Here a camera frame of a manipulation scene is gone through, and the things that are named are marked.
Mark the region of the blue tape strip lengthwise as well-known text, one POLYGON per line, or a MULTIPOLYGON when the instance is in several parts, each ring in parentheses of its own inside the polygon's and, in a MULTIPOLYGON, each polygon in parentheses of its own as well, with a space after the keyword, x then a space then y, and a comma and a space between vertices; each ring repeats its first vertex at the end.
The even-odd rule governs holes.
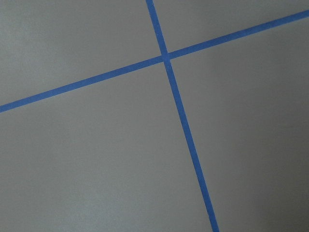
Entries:
POLYGON ((200 165, 200 161, 199 161, 199 157, 198 157, 198 154, 197 154, 194 139, 192 137, 190 126, 189 126, 189 123, 188 123, 188 120, 187 120, 187 116, 186 116, 185 109, 184 109, 184 106, 183 106, 182 98, 181 98, 181 95, 180 95, 180 92, 179 92, 178 84, 177 84, 177 81, 176 81, 176 77, 175 77, 175 74, 174 74, 174 71, 173 71, 173 67, 172 67, 170 57, 169 57, 169 53, 168 53, 168 50, 167 50, 167 46, 166 46, 166 43, 165 43, 164 35, 163 35, 162 29, 161 29, 161 26, 160 26, 160 22, 159 22, 159 19, 158 19, 158 16, 157 16, 157 12, 156 12, 156 9, 155 9, 155 4, 152 0, 147 0, 146 4, 147 4, 148 12, 149 12, 149 15, 150 15, 150 18, 151 18, 151 21, 152 21, 154 32, 155 32, 155 35, 156 35, 157 43, 158 43, 158 46, 159 46, 159 49, 160 49, 160 53, 161 53, 161 57, 162 57, 162 60, 163 60, 163 63, 164 63, 166 74, 167 74, 167 77, 168 77, 168 80, 169 80, 172 95, 173 95, 173 98, 174 98, 174 101, 175 101, 175 104, 176 104, 177 112, 178 112, 178 115, 179 115, 179 119, 180 119, 180 122, 181 122, 181 125, 182 125, 183 132, 184 132, 184 136, 185 136, 185 139, 186 139, 186 142, 187 142, 188 150, 189 150, 191 160, 192 160, 192 163, 193 163, 193 166, 194 166, 194 170, 195 170, 195 173, 196 173, 196 176, 197 176, 197 180, 198 180, 199 187, 200 187, 200 190, 201 190, 202 198, 203 198, 206 210, 207 210, 211 229, 212 229, 213 232, 218 232, 220 229, 219 229, 219 226, 218 226, 218 223, 217 223, 217 220, 216 220, 215 212, 214 212, 214 209, 213 209, 213 206, 212 206, 212 202, 211 202, 211 198, 210 198, 210 195, 209 195, 207 184, 206 184, 206 181, 205 181, 205 178, 204 178, 203 170, 202 170, 202 167, 200 165))

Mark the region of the blue tape strip crosswise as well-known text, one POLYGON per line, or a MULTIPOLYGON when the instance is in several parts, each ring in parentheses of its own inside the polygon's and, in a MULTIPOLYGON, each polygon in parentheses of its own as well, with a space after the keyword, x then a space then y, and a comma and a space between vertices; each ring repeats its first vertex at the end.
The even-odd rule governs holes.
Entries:
MULTIPOLYGON (((223 35, 223 36, 210 39, 210 40, 207 40, 201 43, 197 43, 197 44, 194 44, 188 47, 184 47, 184 48, 172 51, 172 52, 168 52, 167 47, 165 45, 164 36, 163 36, 162 29, 159 24, 159 19, 156 14, 156 11, 152 10, 150 12, 150 17, 153 23, 153 27, 155 30, 155 35, 157 37, 159 48, 161 51, 163 51, 163 55, 168 56, 169 59, 179 58, 179 57, 182 57, 182 56, 185 56, 185 55, 197 52, 197 51, 201 51, 201 50, 204 50, 210 47, 214 47, 220 44, 227 43, 229 41, 240 39, 240 38, 252 35, 252 34, 256 34, 256 33, 268 30, 268 29, 279 27, 285 24, 298 21, 298 20, 302 20, 302 19, 308 18, 308 16, 309 16, 309 11, 304 10, 302 12, 298 12, 298 13, 285 16, 279 19, 275 19, 269 22, 265 22, 265 23, 262 23, 262 24, 259 24, 253 27, 249 27, 247 29, 239 30, 239 31, 227 34, 227 35, 223 35)), ((93 77, 83 79, 81 81, 70 83, 70 84, 67 84, 61 87, 54 88, 52 90, 48 90, 48 91, 45 91, 39 94, 35 94, 35 95, 29 96, 23 99, 19 99, 19 100, 4 104, 0 107, 0 112, 3 113, 6 111, 10 111, 15 108, 19 108, 21 106, 25 106, 25 105, 28 105, 34 102, 42 101, 44 99, 48 99, 48 98, 51 98, 51 97, 54 97, 60 94, 64 94, 66 92, 70 92, 70 91, 73 91, 79 88, 83 88, 85 86, 99 83, 99 82, 102 82, 102 81, 105 81, 105 80, 108 80, 108 79, 111 79, 117 76, 121 76, 123 74, 127 74, 130 72, 134 72, 136 70, 150 67, 155 64, 162 63, 162 62, 163 62, 162 56, 157 56, 154 58, 143 60, 143 61, 131 64, 128 66, 124 66, 122 68, 118 68, 116 70, 102 73, 102 74, 99 74, 93 77)))

